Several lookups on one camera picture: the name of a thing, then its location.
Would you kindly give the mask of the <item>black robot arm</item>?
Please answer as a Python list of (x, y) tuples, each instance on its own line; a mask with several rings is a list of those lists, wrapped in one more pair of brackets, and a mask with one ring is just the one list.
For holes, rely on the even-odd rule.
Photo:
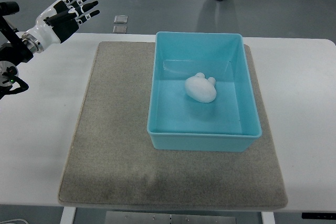
[(29, 85), (18, 76), (17, 66), (30, 61), (33, 53), (4, 18), (18, 12), (16, 2), (1, 2), (1, 33), (8, 40), (1, 45), (1, 98), (29, 89)]

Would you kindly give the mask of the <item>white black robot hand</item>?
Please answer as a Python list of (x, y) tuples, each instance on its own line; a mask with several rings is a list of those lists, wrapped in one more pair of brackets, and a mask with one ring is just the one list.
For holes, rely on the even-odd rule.
[(22, 41), (33, 54), (45, 51), (52, 44), (61, 44), (100, 13), (93, 10), (97, 5), (97, 1), (56, 0), (36, 18), (35, 26), (23, 33)]

